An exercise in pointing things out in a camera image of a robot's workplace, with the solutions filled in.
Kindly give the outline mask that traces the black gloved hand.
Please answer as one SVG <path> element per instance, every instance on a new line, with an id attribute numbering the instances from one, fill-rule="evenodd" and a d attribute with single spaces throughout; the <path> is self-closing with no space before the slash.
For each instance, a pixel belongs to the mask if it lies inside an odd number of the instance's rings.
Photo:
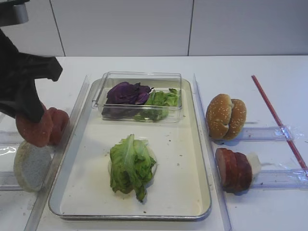
<path id="1" fill-rule="evenodd" d="M 22 114 L 38 123 L 44 114 L 37 94 L 36 79 L 58 81 L 63 68 L 55 57 L 20 52 L 0 32 L 0 111 L 12 118 Z"/>

